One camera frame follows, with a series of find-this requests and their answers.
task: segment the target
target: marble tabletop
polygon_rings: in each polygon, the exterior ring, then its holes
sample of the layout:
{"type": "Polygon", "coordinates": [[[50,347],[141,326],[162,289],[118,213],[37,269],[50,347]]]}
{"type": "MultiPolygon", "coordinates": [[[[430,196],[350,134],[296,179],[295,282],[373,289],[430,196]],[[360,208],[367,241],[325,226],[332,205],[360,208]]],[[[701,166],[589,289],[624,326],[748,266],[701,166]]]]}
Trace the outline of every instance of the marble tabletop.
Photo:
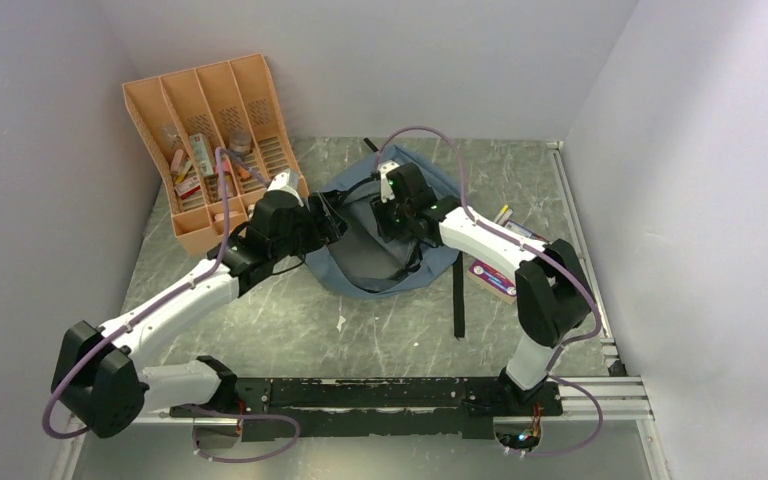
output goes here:
{"type": "MultiPolygon", "coordinates": [[[[376,144],[383,139],[373,139],[376,144]]],[[[445,143],[404,139],[458,178],[445,143]]],[[[571,239],[554,163],[543,142],[458,140],[468,162],[470,205],[493,217],[502,205],[513,219],[548,239],[571,239]]],[[[311,190],[369,154],[359,138],[292,141],[311,190]]],[[[146,226],[123,311],[163,290],[193,268],[175,239],[165,192],[160,189],[146,226]]],[[[298,260],[287,259],[277,268],[298,260]]],[[[497,375],[513,354],[522,330],[516,306],[467,279],[466,338],[452,334],[451,269],[432,285],[381,300],[341,297],[302,267],[272,277],[234,303],[207,315],[165,348],[152,364],[184,363],[210,354],[238,376],[375,377],[497,375]]],[[[593,328],[592,315],[580,328],[593,328]]],[[[571,346],[554,369],[558,375],[607,375],[599,339],[571,346]]]]}

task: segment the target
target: robotic arm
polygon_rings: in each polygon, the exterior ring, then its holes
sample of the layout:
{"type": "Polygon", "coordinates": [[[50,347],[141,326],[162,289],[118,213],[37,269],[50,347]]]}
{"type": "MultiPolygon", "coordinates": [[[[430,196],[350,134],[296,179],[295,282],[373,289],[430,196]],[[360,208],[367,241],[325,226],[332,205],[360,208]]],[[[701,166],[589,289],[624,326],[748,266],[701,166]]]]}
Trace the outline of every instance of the robotic arm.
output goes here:
{"type": "MultiPolygon", "coordinates": [[[[434,246],[449,246],[515,279],[522,338],[499,377],[487,379],[485,403],[471,404],[468,410],[471,414],[481,410],[484,413],[478,414],[483,415],[530,412],[533,405],[528,403],[529,399],[543,388],[550,358],[564,335],[589,313],[587,304],[554,269],[503,240],[488,230],[487,225],[503,235],[516,234],[486,220],[484,226],[477,225],[475,219],[482,217],[474,211],[469,212],[470,216],[453,197],[438,199],[416,165],[386,162],[379,167],[379,176],[381,196],[373,199],[371,206],[379,234],[385,240],[412,236],[434,246]]],[[[222,265],[210,277],[194,283],[195,278],[212,267],[218,248],[146,304],[98,328],[80,322],[67,331],[52,390],[108,332],[126,325],[141,309],[168,291],[182,284],[191,286],[108,345],[64,391],[61,401],[97,436],[106,438],[121,432],[141,412],[187,404],[222,410],[234,404],[238,379],[212,357],[162,367],[149,367],[146,362],[188,325],[268,278],[281,259],[302,256],[339,240],[346,225],[330,215],[330,207],[325,204],[327,195],[311,196],[306,207],[296,191],[297,181],[298,176],[290,171],[273,180],[256,204],[250,223],[231,232],[222,265]],[[246,236],[240,237],[240,231],[246,226],[246,236]]],[[[568,243],[556,241],[547,245],[524,237],[517,239],[547,253],[577,279],[585,281],[577,256],[568,243]]],[[[448,390],[447,387],[446,401],[449,401],[448,390]]]]}

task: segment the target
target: floor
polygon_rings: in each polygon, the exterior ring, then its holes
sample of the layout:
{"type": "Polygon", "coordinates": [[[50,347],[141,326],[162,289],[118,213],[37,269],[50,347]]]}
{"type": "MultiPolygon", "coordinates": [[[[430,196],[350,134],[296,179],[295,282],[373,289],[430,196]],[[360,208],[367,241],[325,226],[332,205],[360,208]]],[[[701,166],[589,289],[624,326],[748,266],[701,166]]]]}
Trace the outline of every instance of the floor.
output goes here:
{"type": "MultiPolygon", "coordinates": [[[[373,141],[380,145],[383,139],[373,141]]],[[[359,138],[298,138],[292,143],[311,190],[369,154],[359,138]]],[[[398,143],[458,178],[457,161],[445,143],[398,143]]],[[[570,240],[570,214],[544,143],[459,140],[457,145],[468,163],[468,195],[474,208],[492,218],[508,204],[515,212],[513,220],[550,240],[570,240]]],[[[161,189],[123,311],[148,300],[197,261],[175,240],[161,189]]],[[[288,259],[286,265],[296,261],[288,259]]],[[[452,335],[451,283],[449,271],[421,290],[359,300],[325,290],[309,271],[299,268],[261,283],[194,324],[161,352],[156,364],[185,363],[211,354],[239,376],[497,375],[521,335],[516,306],[467,280],[467,334],[458,341],[452,335]]],[[[591,316],[581,330],[592,326],[591,316]]],[[[599,340],[573,345],[554,372],[607,375],[599,340]]]]}

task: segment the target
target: white wall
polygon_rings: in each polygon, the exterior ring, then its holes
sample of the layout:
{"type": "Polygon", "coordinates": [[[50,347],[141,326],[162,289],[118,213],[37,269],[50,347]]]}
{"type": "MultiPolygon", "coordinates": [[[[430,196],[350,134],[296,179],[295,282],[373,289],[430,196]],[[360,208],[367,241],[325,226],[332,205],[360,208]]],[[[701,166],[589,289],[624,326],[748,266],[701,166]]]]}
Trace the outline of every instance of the white wall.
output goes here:
{"type": "Polygon", "coordinates": [[[564,158],[674,478],[768,478],[768,0],[641,0],[564,158]]]}
{"type": "Polygon", "coordinates": [[[48,477],[63,332],[121,307],[158,185],[135,78],[97,3],[0,1],[0,479],[48,477]]]}
{"type": "Polygon", "coordinates": [[[558,140],[637,0],[102,0],[144,76],[263,52],[297,135],[558,140]]]}

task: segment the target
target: wooden organizer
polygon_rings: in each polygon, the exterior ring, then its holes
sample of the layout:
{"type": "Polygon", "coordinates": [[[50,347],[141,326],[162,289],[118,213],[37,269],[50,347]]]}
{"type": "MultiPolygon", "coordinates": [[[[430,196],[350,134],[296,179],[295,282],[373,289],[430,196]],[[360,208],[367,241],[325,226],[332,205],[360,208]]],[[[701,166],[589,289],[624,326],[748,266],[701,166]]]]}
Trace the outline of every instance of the wooden organizer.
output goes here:
{"type": "MultiPolygon", "coordinates": [[[[184,210],[175,193],[170,163],[183,148],[194,158],[190,135],[204,134],[212,149],[228,147],[237,131],[252,136],[252,152],[244,163],[264,178],[291,168],[301,174],[290,148],[284,119],[272,83],[272,75],[261,54],[205,65],[123,85],[125,106],[148,148],[169,199],[175,238],[190,255],[200,255],[221,241],[223,221],[217,182],[205,179],[198,169],[204,204],[184,210]]],[[[233,193],[229,197],[231,228],[248,220],[248,207],[263,197],[266,188],[254,176],[245,181],[231,169],[233,193]]],[[[299,193],[309,194],[303,175],[299,193]]]]}

